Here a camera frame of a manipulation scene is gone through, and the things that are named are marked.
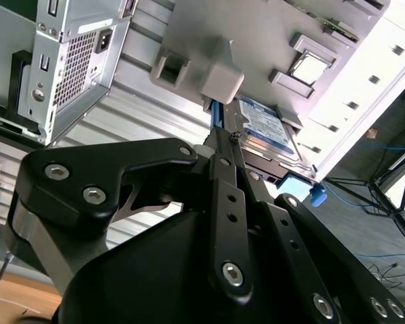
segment blue cable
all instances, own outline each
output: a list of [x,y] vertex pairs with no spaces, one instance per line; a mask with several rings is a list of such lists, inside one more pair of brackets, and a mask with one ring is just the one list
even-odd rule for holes
[[376,258],[390,258],[390,257],[405,257],[405,254],[383,254],[383,255],[365,255],[365,254],[354,254],[356,257],[360,258],[370,258],[370,259],[376,259]]
[[347,205],[353,206],[353,207],[372,207],[372,205],[356,205],[353,204],[352,202],[346,201],[345,199],[343,199],[341,196],[339,196],[338,194],[336,194],[329,186],[329,184],[326,182],[325,186],[327,187],[328,190],[330,190],[330,192],[332,194],[334,194],[339,200],[341,200],[343,203],[346,203]]
[[378,145],[378,144],[366,144],[366,146],[375,147],[376,149],[385,149],[385,150],[393,150],[393,151],[405,151],[405,146],[385,146],[385,145]]

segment metal screw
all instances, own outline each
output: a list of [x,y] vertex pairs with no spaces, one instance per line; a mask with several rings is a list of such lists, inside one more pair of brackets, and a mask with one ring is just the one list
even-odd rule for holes
[[288,197],[286,200],[290,203],[291,206],[293,206],[293,207],[297,207],[297,206],[298,206],[298,205],[297,205],[297,202],[296,202],[293,198]]
[[387,301],[389,303],[389,306],[390,306],[391,310],[394,311],[394,313],[399,318],[403,319],[404,318],[404,312],[402,312],[402,309],[400,309],[400,307],[398,305],[396,305],[393,300],[387,299]]
[[372,306],[380,314],[382,317],[387,318],[387,311],[385,310],[384,306],[376,300],[375,298],[371,298]]
[[320,294],[313,294],[313,304],[317,310],[326,318],[332,319],[334,312],[328,301]]
[[102,191],[102,189],[96,187],[88,187],[84,189],[82,195],[86,202],[93,205],[99,205],[107,199],[107,195]]
[[249,172],[249,175],[252,177],[253,180],[256,180],[256,181],[259,180],[259,175],[257,172],[251,171],[251,172]]
[[180,152],[186,155],[190,155],[190,151],[186,147],[180,147]]
[[57,31],[56,31],[54,28],[48,29],[48,33],[49,33],[52,37],[57,37]]
[[222,266],[222,273],[224,278],[235,287],[243,284],[243,274],[241,270],[233,263],[227,262]]
[[226,159],[221,159],[222,164],[225,164],[226,166],[230,165],[230,162]]
[[47,27],[45,27],[45,24],[43,22],[38,23],[38,28],[43,32],[47,30]]
[[50,164],[45,168],[45,174],[53,180],[64,180],[69,177],[69,170],[60,164]]

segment black mechanical arm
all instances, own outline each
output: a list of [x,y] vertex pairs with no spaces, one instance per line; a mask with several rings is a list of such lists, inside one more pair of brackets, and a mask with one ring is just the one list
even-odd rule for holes
[[[178,213],[108,250],[108,225]],[[49,275],[54,323],[405,323],[405,308],[293,196],[273,199],[238,143],[57,148],[21,164],[7,243]]]

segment power supply vent grille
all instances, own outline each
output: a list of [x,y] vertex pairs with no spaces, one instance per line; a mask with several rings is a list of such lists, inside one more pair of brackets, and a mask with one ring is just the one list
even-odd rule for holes
[[95,41],[96,32],[70,41],[63,80],[55,89],[53,105],[56,105],[58,109],[82,92]]

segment blue hard drive label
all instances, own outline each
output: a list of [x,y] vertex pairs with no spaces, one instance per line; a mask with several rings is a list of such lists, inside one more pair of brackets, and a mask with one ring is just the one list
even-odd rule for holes
[[242,115],[249,121],[243,126],[246,131],[260,140],[273,145],[289,154],[294,154],[282,122],[276,112],[255,103],[239,100]]

